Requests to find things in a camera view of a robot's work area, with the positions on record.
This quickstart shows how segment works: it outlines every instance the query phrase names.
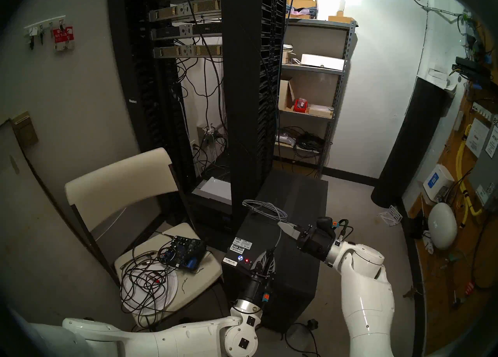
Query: white chair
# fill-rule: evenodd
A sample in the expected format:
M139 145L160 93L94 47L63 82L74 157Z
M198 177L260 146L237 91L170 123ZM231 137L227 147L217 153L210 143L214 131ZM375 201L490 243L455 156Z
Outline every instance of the white chair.
M130 250L116 259L114 271L100 251L91 231L104 219L126 206L156 195L178 191L171 168L171 159L163 148L154 149L100 168L68 182L65 188L67 200L75 212L96 258L118 284L121 282L120 268L132 259L132 251ZM182 193L180 194L184 204L186 204L184 196ZM164 233L171 236L199 239L188 223L176 225L165 230ZM168 241L170 241L168 236L159 234L136 246L134 253L137 255L151 250L159 250ZM167 307L168 313L161 312L150 316L133 314L137 325L147 327L169 316L170 312L178 311L210 288L222 274L221 265L209 252L201 261L198 270L200 269L202 270L196 274L177 269L178 281L183 283L185 279L187 280L181 291L178 288L179 291Z

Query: white plate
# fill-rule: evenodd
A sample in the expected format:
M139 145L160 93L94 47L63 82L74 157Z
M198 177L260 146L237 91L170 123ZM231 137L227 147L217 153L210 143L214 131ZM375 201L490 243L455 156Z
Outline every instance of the white plate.
M159 271L164 271L167 268L166 265L162 263L153 263L150 265L150 267L147 269L146 275L150 276L150 278L153 277L153 270L159 270ZM134 270L132 272L132 275L139 275L142 273L140 270ZM143 286L145 281L139 279L137 281L137 284L140 286ZM176 271L172 271L168 274L168 291L166 294L166 291L164 289L160 289L156 292L155 294L155 306L154 302L152 300L152 297L149 296L146 302L146 307L143 309L137 309L138 304L135 304L135 302L143 302L146 298L148 293L146 293L144 290L142 290L140 287L135 285L135 291L133 292L132 299L127 300L126 302L123 302L123 306L125 306L128 310L130 310L134 314L140 314L140 315L150 315L154 314L156 310L162 310L165 307L167 307L171 301L173 301L173 298L176 295L176 291L178 290L178 276L176 275ZM123 289L121 292L121 298L123 299L126 297L126 294L128 291L130 291L132 288L132 282L130 281L130 277L127 275L123 278Z

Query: chair backrest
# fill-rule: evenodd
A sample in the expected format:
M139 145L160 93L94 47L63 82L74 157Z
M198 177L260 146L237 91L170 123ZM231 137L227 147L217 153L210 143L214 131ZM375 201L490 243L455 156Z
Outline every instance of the chair backrest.
M66 197L91 231L124 207L178 191L170 164L164 148L141 153L68 182Z

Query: gray floor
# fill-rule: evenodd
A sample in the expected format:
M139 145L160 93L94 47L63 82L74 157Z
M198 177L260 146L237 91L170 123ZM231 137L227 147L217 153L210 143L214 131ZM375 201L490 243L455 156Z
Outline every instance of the gray floor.
M413 335L415 327L414 304L408 298L403 298L411 287L411 273L408 264L406 244L401 225L387 226L378 214L383 211L370 200L373 187L357 184L346 180L324 176L329 183L327 198L327 216L339 220L349 219L354 232L348 240L364 243L380 251L385 256L384 265L388 279L395 295L395 316L391 329L391 348L395 357L405 357L412 354ZM220 261L223 254L213 250ZM194 305L175 314L180 317L190 317L193 320L208 320L221 316L220 307L216 301L221 301L223 316L229 315L226 309L226 298L220 286L214 291L206 292ZM321 265L315 299L299 318L307 322L314 318L319 328L314 331L318 352L322 357L349 356L349 334L341 309L341 277L332 268ZM164 323L161 329L178 323L178 317ZM285 346L280 341L280 334L267 329L258 330L259 348L256 356L301 356ZM290 343L298 348L313 350L309 336L296 335Z

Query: circuit board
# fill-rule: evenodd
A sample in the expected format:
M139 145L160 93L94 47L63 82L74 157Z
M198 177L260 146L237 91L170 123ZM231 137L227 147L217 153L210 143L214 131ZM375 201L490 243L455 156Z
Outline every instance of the circuit board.
M158 255L161 263L171 267L196 270L206 254L206 243L200 239L175 236L171 245Z

